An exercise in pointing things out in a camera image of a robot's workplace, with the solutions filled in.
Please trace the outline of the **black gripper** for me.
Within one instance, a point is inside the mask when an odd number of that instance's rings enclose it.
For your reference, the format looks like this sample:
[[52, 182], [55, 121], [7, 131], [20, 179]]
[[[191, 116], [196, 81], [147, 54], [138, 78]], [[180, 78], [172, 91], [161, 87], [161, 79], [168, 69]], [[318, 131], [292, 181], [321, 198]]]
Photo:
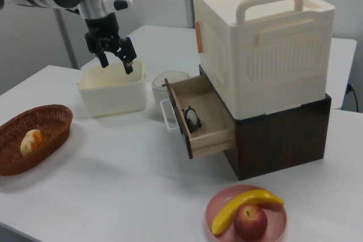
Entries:
[[126, 74], [131, 74], [137, 54], [129, 37], [120, 38], [115, 13], [102, 18], [86, 19], [85, 22], [88, 28], [85, 34], [88, 50], [96, 54], [102, 68], [109, 65], [105, 52], [112, 52], [122, 61]]

